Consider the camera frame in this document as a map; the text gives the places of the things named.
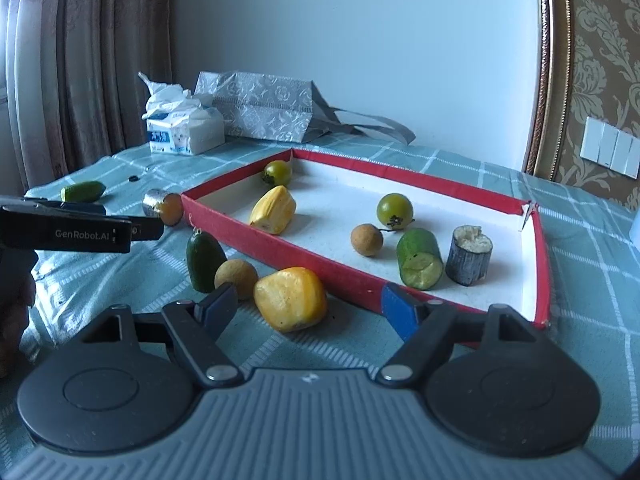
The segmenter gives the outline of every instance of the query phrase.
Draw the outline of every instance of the small green cucumber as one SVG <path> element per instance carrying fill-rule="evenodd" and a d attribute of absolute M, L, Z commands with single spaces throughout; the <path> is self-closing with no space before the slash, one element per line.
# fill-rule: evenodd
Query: small green cucumber
<path fill-rule="evenodd" d="M 410 229 L 396 246 L 400 279 L 406 286 L 428 290 L 444 270 L 436 237 L 427 229 Z"/>
<path fill-rule="evenodd" d="M 225 251 L 209 233 L 194 229 L 187 242 L 187 269 L 191 286 L 209 294 L 216 288 L 216 272 L 226 262 Z"/>
<path fill-rule="evenodd" d="M 60 198 L 62 202 L 91 203 L 98 200 L 106 189 L 103 183 L 97 180 L 88 180 L 63 187 L 60 191 Z"/>

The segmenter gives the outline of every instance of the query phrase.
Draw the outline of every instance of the tissue box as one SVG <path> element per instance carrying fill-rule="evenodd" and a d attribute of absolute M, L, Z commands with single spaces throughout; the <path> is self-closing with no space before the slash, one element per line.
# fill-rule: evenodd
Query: tissue box
<path fill-rule="evenodd" d="M 158 113 L 146 120 L 152 153 L 197 155 L 225 142 L 225 125 L 215 108 Z"/>
<path fill-rule="evenodd" d="M 150 81 L 142 72 L 138 76 L 150 93 L 142 119 L 152 153 L 197 155 L 225 142 L 225 121 L 211 106 L 212 96 Z"/>

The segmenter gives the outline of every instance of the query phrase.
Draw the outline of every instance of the bed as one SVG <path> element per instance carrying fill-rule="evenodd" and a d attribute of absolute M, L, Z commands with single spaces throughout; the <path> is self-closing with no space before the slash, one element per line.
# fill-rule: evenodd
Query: bed
<path fill-rule="evenodd" d="M 95 178 L 108 186 L 102 202 L 110 214 L 141 214 L 142 197 L 151 187 L 181 192 L 286 147 L 228 139 L 212 152 L 183 158 L 151 155 L 148 146 L 140 146 L 28 195 L 55 198 L 63 186 Z M 617 472 L 632 461 L 640 442 L 640 253 L 628 239 L 632 212 L 580 189 L 426 147 L 335 134 L 302 148 L 375 160 L 538 202 L 553 277 L 548 334 L 593 376 L 602 394 L 588 449 Z M 130 182 L 133 175 L 139 180 Z M 14 397 L 33 362 L 110 304 L 152 312 L 171 300 L 202 297 L 191 288 L 185 263 L 190 233 L 184 222 L 168 228 L 158 242 L 134 243 L 129 254 L 40 253 L 33 272 L 36 307 L 21 343 L 29 360 L 0 383 L 0 475 L 32 447 Z M 225 249 L 228 256 L 235 253 Z M 261 276 L 270 272 L 254 264 Z M 294 338 L 274 332 L 251 304 L 244 304 L 219 345 L 245 373 L 270 366 L 366 367 L 373 374 L 401 340 L 382 317 L 332 299 L 327 320 Z"/>

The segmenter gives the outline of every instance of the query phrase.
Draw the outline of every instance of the gift bag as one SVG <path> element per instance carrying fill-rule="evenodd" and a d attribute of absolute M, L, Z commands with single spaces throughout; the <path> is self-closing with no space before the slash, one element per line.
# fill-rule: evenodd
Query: gift bag
<path fill-rule="evenodd" d="M 312 81 L 248 72 L 200 72 L 196 94 L 211 94 L 229 136 L 310 142 L 330 132 L 367 135 L 409 144 L 414 133 L 386 117 L 333 108 Z M 338 112 L 367 123 L 345 123 Z"/>

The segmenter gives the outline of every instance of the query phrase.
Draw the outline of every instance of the curtain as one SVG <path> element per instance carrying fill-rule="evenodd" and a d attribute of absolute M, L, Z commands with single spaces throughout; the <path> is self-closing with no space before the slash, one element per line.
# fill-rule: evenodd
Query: curtain
<path fill-rule="evenodd" d="M 171 81 L 169 0 L 9 0 L 7 98 L 25 189 L 146 142 L 146 87 Z"/>

